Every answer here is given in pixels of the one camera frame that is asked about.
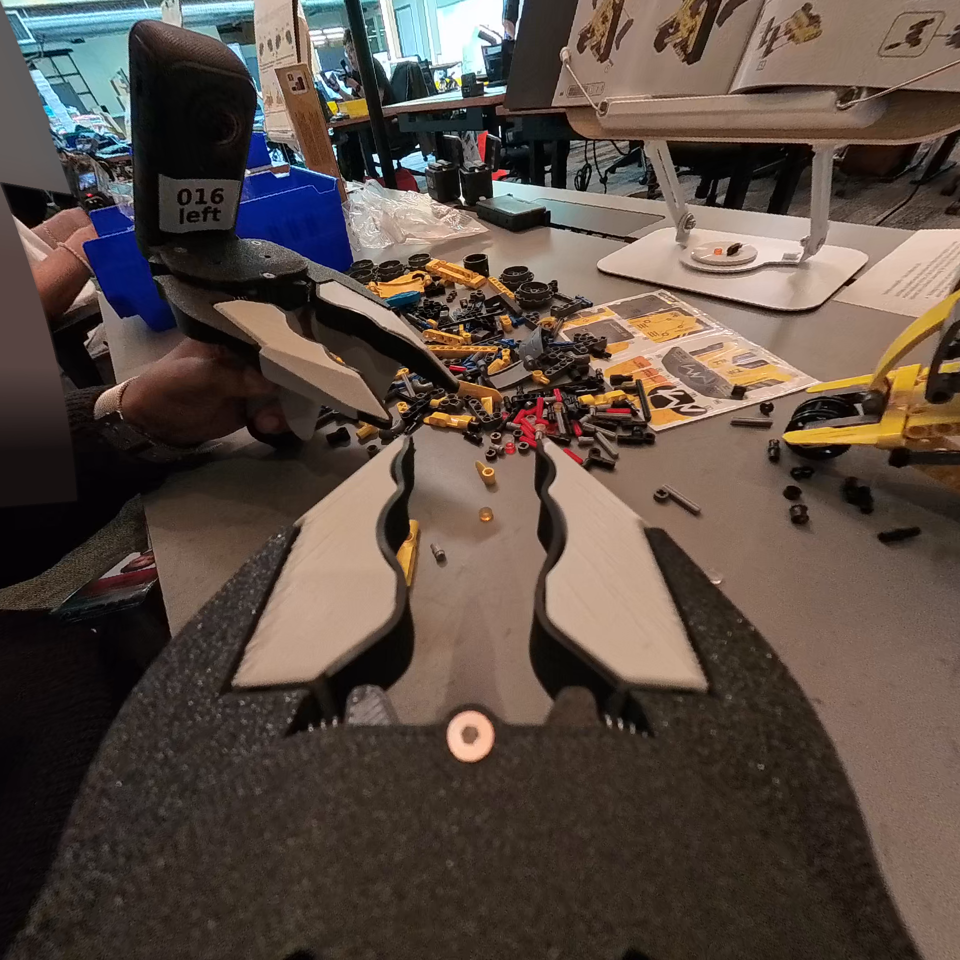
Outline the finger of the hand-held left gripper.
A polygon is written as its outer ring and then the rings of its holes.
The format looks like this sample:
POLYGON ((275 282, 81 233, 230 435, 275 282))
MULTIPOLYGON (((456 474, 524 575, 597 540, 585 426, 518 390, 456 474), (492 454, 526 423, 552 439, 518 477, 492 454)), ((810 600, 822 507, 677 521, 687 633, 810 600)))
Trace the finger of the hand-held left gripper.
POLYGON ((371 425, 387 419, 362 376, 295 331, 279 306, 233 299, 217 302, 213 309, 225 330, 241 333, 258 346, 260 372, 277 388, 291 430, 316 430, 323 407, 371 425))
POLYGON ((349 364, 362 358, 357 370, 370 373, 378 359, 383 370, 405 368, 438 389, 456 393, 454 374, 432 353, 411 326, 381 300, 337 280, 317 282, 312 296, 313 329, 318 342, 349 364))

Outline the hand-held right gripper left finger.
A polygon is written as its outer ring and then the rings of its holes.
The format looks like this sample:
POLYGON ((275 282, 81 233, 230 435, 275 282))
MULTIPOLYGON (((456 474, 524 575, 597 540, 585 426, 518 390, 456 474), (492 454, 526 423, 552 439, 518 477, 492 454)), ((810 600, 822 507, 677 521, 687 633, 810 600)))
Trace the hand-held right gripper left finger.
POLYGON ((384 447, 294 524, 295 535, 231 679, 234 690, 331 680, 401 625, 409 590, 415 446, 384 447))

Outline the pile of toy building pieces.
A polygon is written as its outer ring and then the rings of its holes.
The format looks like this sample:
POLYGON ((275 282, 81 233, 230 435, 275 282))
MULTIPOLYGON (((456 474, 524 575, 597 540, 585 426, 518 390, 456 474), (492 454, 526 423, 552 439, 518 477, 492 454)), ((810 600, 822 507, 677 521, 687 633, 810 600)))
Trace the pile of toy building pieces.
POLYGON ((489 259, 462 265, 430 253, 408 261, 360 259, 346 275, 409 322, 456 386, 401 367, 388 386, 392 422, 359 422, 326 433, 331 447, 356 443, 373 457, 422 426, 449 431, 483 450, 481 467, 529 452, 541 439, 581 465, 612 470, 621 447, 656 441, 646 392, 630 374, 606 374, 626 333, 591 300, 516 265, 490 277, 489 259))

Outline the person's left forearm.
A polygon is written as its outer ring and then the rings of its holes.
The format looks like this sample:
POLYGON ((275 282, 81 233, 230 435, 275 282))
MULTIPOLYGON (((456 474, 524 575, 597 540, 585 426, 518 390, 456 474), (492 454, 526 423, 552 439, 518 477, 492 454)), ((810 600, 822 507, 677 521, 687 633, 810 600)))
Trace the person's left forearm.
POLYGON ((2 539, 27 537, 42 550, 66 553, 113 520, 134 497, 161 482, 163 470, 126 448, 109 416, 95 417, 95 404, 106 393, 90 388, 66 396, 75 497, 3 507, 2 539))

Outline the person's left hand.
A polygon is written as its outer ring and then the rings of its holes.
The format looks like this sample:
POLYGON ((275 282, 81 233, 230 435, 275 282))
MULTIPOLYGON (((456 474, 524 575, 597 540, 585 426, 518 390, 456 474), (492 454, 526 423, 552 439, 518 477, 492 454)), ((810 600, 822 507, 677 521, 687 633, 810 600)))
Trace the person's left hand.
POLYGON ((192 448, 245 427, 264 436, 290 427, 275 386, 226 346, 182 341, 126 382, 118 412, 155 442, 192 448))

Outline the clear plastic bag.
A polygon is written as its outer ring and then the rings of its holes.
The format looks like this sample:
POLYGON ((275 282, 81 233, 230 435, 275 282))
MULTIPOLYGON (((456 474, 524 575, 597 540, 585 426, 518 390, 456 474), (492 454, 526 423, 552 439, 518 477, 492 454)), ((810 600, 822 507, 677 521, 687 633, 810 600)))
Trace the clear plastic bag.
POLYGON ((469 213, 425 194, 388 189, 375 180, 350 182, 345 190, 342 211, 355 255, 394 247, 433 248, 489 232, 469 213))

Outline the blue plastic bin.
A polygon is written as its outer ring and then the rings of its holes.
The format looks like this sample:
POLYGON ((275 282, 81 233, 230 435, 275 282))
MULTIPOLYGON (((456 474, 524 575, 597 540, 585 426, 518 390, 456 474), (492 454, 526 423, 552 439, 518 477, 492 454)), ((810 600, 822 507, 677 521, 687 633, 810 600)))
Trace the blue plastic bin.
MULTIPOLYGON (((186 227, 176 241, 212 239, 227 233, 214 222, 210 194, 221 182, 174 188, 161 207, 186 227)), ((351 264, 351 245, 339 189, 333 177, 294 167, 287 174, 245 175, 229 183, 225 198, 237 201, 235 233, 240 238, 270 241, 321 266, 344 273, 351 264)), ((148 259, 138 245, 133 217, 116 207, 95 211, 90 220, 96 238, 84 244, 93 278, 121 319, 138 318, 154 332, 174 329, 176 321, 153 280, 148 259)))

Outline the black flat box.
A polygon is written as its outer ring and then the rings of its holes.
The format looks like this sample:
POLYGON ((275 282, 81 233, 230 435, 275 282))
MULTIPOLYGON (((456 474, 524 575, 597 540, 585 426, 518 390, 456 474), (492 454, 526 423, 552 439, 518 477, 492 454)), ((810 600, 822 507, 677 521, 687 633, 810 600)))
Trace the black flat box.
POLYGON ((510 233, 551 226, 551 211, 546 206, 513 195, 480 198, 474 212, 480 221, 510 233))

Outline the black pole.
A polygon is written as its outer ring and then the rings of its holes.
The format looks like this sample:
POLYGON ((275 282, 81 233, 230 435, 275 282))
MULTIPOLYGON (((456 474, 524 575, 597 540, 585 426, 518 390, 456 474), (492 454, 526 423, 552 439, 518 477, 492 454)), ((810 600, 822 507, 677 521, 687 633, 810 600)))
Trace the black pole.
POLYGON ((368 123, 376 147, 381 177, 386 188, 396 190, 396 168, 390 149, 386 120, 378 87, 378 77, 371 54, 361 1, 344 1, 349 30, 356 55, 357 68, 361 74, 368 123))

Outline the red printed booklet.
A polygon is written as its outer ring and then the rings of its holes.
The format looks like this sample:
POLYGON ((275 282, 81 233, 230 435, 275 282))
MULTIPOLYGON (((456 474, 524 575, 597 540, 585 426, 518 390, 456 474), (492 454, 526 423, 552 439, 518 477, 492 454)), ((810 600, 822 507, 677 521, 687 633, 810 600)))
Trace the red printed booklet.
POLYGON ((52 610, 62 622, 97 620, 141 604, 159 584, 154 550, 130 553, 52 610))

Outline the sticker sheet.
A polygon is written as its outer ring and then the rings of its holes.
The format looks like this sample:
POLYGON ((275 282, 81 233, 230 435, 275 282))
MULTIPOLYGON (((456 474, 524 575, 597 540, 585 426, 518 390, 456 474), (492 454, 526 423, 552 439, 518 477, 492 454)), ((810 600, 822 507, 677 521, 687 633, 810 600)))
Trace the sticker sheet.
POLYGON ((606 343, 597 361, 607 392, 643 391, 656 433, 715 417, 758 417, 817 380, 665 290, 587 308, 559 342, 606 343))

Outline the person's dark knit sweater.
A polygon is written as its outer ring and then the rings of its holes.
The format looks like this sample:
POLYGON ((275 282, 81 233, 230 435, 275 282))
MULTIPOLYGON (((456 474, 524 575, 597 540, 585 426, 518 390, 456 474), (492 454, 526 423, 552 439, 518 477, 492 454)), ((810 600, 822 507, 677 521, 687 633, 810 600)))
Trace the person's dark knit sweater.
POLYGON ((102 739, 171 637, 157 585, 92 615, 58 608, 148 546, 139 496, 69 549, 40 529, 2 534, 3 951, 42 888, 102 739))

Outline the yellow toy vehicle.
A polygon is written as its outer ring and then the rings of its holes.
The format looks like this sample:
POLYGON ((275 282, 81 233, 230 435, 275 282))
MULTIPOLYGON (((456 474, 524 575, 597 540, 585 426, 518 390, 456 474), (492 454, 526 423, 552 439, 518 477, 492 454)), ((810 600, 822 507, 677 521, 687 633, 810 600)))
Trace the yellow toy vehicle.
POLYGON ((782 439, 812 461, 879 450, 958 490, 959 293, 916 318, 872 373, 809 388, 782 439))

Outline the toy instruction booklet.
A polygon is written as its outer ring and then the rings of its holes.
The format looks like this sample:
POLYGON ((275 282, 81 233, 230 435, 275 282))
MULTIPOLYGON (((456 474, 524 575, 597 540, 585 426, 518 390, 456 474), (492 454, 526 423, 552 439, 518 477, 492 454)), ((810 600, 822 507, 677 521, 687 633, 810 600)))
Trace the toy instruction booklet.
POLYGON ((766 89, 959 90, 957 1, 582 1, 554 107, 766 89))

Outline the white paper sheet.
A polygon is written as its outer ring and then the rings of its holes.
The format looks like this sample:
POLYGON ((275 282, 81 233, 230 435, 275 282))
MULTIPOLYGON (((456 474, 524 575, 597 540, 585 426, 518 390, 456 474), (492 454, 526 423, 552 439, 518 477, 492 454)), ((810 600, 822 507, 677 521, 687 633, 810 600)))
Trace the white paper sheet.
POLYGON ((924 229, 834 295, 834 302, 919 318, 956 288, 959 229, 924 229))

